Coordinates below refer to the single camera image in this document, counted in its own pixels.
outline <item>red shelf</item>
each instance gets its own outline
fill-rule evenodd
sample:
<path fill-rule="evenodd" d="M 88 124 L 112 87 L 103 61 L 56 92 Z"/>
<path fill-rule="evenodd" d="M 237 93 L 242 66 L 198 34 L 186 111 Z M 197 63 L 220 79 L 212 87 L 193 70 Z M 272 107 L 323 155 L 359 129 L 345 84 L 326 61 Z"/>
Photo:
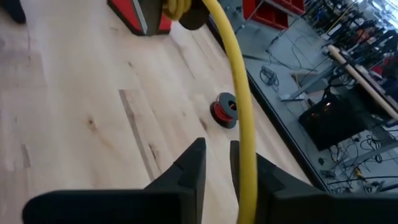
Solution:
<path fill-rule="evenodd" d="M 304 0 L 291 0 L 290 11 L 302 15 L 305 12 Z"/>
<path fill-rule="evenodd" d="M 249 19 L 258 4 L 259 1 L 257 0 L 244 0 L 243 17 Z M 253 15 L 252 20 L 280 30 L 289 28 L 287 14 L 266 2 L 264 2 L 255 15 Z"/>
<path fill-rule="evenodd" d="M 275 3 L 277 3 L 278 5 L 284 7 L 285 9 L 290 9 L 292 3 L 290 2 L 290 0 L 273 0 Z"/>

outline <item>yellow cable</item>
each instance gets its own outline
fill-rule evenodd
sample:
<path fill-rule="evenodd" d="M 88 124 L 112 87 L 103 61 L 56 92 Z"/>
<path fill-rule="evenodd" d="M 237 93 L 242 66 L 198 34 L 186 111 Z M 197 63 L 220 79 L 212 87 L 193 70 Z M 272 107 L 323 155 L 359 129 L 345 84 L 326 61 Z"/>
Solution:
<path fill-rule="evenodd" d="M 203 0 L 213 15 L 223 40 L 226 54 L 231 65 L 236 94 L 236 106 L 239 118 L 240 135 L 240 193 L 239 224 L 252 224 L 255 221 L 257 205 L 257 161 L 254 118 L 248 77 L 238 40 L 228 18 L 217 0 Z M 168 0 L 164 7 L 166 16 L 178 20 L 191 5 L 191 0 Z"/>

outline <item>red wire spool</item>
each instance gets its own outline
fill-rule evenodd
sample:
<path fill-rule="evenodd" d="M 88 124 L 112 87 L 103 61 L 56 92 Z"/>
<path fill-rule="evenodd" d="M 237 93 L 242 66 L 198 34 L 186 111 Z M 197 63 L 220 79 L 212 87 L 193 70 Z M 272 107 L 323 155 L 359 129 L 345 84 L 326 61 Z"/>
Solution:
<path fill-rule="evenodd" d="M 228 129 L 235 127 L 238 120 L 235 96 L 230 93 L 220 93 L 217 100 L 210 105 L 210 113 L 222 127 Z"/>

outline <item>gray floor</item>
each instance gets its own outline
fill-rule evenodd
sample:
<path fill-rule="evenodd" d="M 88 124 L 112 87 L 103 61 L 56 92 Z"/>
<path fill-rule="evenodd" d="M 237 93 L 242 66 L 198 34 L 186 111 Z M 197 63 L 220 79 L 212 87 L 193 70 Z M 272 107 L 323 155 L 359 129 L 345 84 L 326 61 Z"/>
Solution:
<path fill-rule="evenodd" d="M 297 121 L 298 117 L 308 109 L 306 103 L 304 101 L 291 101 L 286 103 L 279 99 L 279 95 L 290 94 L 298 89 L 297 82 L 292 78 L 293 73 L 308 73 L 309 70 L 312 70 L 320 62 L 324 61 L 326 56 L 322 54 L 321 47 L 326 44 L 325 40 L 317 35 L 304 19 L 295 21 L 294 18 L 289 18 L 289 23 L 294 22 L 293 25 L 270 47 L 271 41 L 280 34 L 280 30 L 253 21 L 244 22 L 242 15 L 234 10 L 237 6 L 240 6 L 241 1 L 231 2 L 227 0 L 222 1 L 221 4 L 224 8 L 229 6 L 226 12 L 235 30 L 238 30 L 238 28 L 244 25 L 244 28 L 240 29 L 236 34 L 242 53 L 244 55 L 264 59 L 263 61 L 245 59 L 246 68 L 252 78 L 260 86 L 263 94 L 278 112 L 280 119 L 284 122 L 286 128 L 294 137 L 303 153 L 307 155 L 308 159 L 316 167 L 317 172 L 320 174 L 321 170 L 332 170 L 336 174 L 336 179 L 331 180 L 325 178 L 325 183 L 346 180 L 348 178 L 347 176 L 352 178 L 352 169 L 342 170 L 340 167 L 335 167 L 335 162 L 332 161 L 330 153 L 328 151 L 319 152 L 303 127 L 299 125 Z M 290 68 L 281 65 L 280 62 L 288 65 Z M 326 69 L 331 63 L 330 60 L 327 60 L 319 65 L 314 72 L 320 72 Z M 273 72 L 276 72 L 279 79 L 278 88 L 267 86 L 260 79 L 259 72 L 263 65 Z M 314 87 L 314 90 L 323 89 L 322 87 L 324 86 L 325 83 L 320 82 Z M 320 97 L 319 95 L 309 96 L 314 102 L 318 102 Z M 360 133 L 357 138 L 362 141 L 366 139 L 368 134 L 371 133 L 365 131 Z M 342 149 L 347 148 L 345 157 L 348 158 L 355 158 L 357 154 L 367 152 L 362 150 L 358 143 L 353 144 L 353 140 L 351 139 L 341 142 L 340 145 Z M 398 157 L 395 151 L 386 152 L 382 154 L 384 161 L 381 164 L 377 162 L 367 162 L 365 163 L 366 166 L 361 166 L 360 169 L 366 177 L 398 175 L 398 159 L 391 159 L 395 157 Z M 325 161 L 323 165 L 318 162 L 319 158 Z M 398 182 L 398 179 L 386 179 L 385 181 L 387 184 L 391 184 Z M 350 184 L 353 187 L 352 191 L 362 191 L 363 189 L 360 181 L 350 182 Z M 338 187 L 344 186 L 348 186 L 348 184 L 333 184 L 330 188 L 337 189 Z"/>

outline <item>wood grain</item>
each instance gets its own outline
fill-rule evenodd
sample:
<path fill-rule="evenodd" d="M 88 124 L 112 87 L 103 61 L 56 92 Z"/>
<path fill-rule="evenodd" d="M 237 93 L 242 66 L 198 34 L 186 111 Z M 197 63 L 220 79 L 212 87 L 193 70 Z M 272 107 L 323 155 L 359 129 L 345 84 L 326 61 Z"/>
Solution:
<path fill-rule="evenodd" d="M 208 107 L 233 93 L 206 27 L 133 36 L 105 0 L 22 0 L 27 26 L 0 14 L 0 221 L 58 189 L 135 189 L 197 137 L 208 146 L 203 223 L 234 223 L 226 130 Z M 257 151 L 308 182 L 254 102 Z"/>

